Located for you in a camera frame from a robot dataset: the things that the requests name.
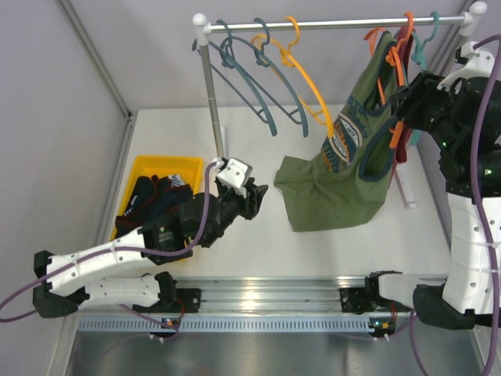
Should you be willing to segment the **orange plastic hanger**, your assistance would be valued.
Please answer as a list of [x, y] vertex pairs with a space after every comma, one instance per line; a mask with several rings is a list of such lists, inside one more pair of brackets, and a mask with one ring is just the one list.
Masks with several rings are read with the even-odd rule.
[[[398, 86], [402, 86], [405, 83], [405, 75], [404, 69], [402, 66], [402, 60], [400, 58], [400, 51], [405, 51], [405, 47], [407, 42], [412, 36], [413, 32], [413, 13], [406, 12], [404, 16], [407, 18], [407, 31], [403, 38], [397, 40], [396, 46], [390, 48], [390, 52], [385, 56], [385, 61], [390, 64], [391, 67], [395, 69], [396, 73], [396, 81]], [[369, 51], [370, 54], [373, 55], [376, 48], [377, 35], [379, 32], [383, 33], [385, 31], [382, 27], [375, 27], [371, 31], [369, 31], [364, 39], [369, 43]], [[397, 121], [397, 124], [390, 130], [392, 133], [391, 141], [389, 143], [389, 147], [391, 149], [395, 149], [398, 146], [399, 140], [402, 136], [402, 132], [404, 129], [404, 125], [402, 121]]]

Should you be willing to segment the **olive green tank top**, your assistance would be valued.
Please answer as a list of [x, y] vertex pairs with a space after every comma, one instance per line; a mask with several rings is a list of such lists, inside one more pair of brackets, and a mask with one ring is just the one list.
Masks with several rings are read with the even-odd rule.
[[383, 206], [391, 183], [397, 119], [388, 102], [398, 88], [387, 61], [397, 41], [385, 31], [344, 107], [333, 121], [337, 134], [324, 139], [311, 160], [286, 156], [274, 185], [283, 195], [297, 233], [368, 223]]

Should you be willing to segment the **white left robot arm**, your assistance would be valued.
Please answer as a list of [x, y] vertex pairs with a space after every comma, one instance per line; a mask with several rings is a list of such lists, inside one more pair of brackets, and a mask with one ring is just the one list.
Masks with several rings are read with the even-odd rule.
[[269, 188], [254, 178], [236, 189], [216, 179], [217, 195], [198, 193], [122, 237], [68, 255], [40, 251], [34, 271], [40, 282], [32, 303], [43, 318], [97, 306], [127, 305], [139, 313], [168, 313], [182, 296], [168, 272], [129, 272], [186, 259], [193, 248], [209, 248], [237, 217], [254, 219]]

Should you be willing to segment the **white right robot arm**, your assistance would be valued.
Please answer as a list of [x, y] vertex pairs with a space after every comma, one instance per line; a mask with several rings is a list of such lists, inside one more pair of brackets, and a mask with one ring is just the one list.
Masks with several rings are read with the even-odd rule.
[[[413, 309], [424, 324], [450, 330], [492, 326], [494, 287], [489, 248], [500, 248], [500, 83], [488, 98], [478, 141], [475, 168], [482, 205], [482, 224], [471, 182], [470, 149], [486, 77], [458, 78], [450, 90], [445, 79], [423, 72], [391, 98], [399, 120], [428, 133], [440, 149], [439, 167], [451, 212], [451, 251], [448, 276], [440, 285], [396, 271], [365, 278], [365, 300], [374, 310], [392, 302]], [[487, 227], [492, 241], [485, 239]]]

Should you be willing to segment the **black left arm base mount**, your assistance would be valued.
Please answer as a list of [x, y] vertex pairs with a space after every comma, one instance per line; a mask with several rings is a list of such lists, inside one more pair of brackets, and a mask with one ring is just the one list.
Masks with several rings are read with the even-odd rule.
[[201, 305], [199, 288], [177, 288], [177, 299], [171, 306], [173, 313], [198, 313]]

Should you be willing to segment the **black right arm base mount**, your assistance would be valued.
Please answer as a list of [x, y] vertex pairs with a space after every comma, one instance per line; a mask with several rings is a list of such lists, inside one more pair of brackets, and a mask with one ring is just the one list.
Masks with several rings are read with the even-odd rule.
[[373, 300], [365, 288], [346, 287], [341, 288], [339, 292], [341, 310], [343, 313], [361, 315], [363, 313], [371, 313], [374, 311]]

